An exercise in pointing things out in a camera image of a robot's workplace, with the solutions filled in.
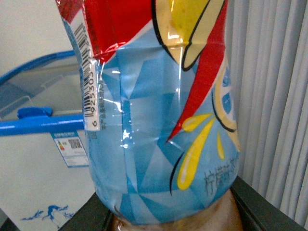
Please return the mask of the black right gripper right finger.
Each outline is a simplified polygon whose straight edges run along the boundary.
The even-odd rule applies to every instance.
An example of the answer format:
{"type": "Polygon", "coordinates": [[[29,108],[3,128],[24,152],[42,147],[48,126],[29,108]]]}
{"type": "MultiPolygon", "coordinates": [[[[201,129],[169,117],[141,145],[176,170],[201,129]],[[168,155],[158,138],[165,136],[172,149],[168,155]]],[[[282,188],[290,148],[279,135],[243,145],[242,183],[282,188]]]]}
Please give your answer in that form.
{"type": "Polygon", "coordinates": [[[243,230],[245,231],[304,231],[305,228],[286,216],[263,198],[240,177],[231,186],[243,230]]]}

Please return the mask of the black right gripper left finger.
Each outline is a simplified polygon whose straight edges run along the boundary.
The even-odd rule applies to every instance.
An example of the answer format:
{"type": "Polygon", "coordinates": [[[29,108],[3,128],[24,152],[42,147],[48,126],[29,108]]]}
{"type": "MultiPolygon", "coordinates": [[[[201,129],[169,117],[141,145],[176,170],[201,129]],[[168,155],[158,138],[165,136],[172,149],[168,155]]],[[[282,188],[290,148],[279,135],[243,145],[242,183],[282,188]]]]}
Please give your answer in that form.
{"type": "Polygon", "coordinates": [[[66,222],[60,231],[111,231],[112,213],[96,193],[66,222]]]}

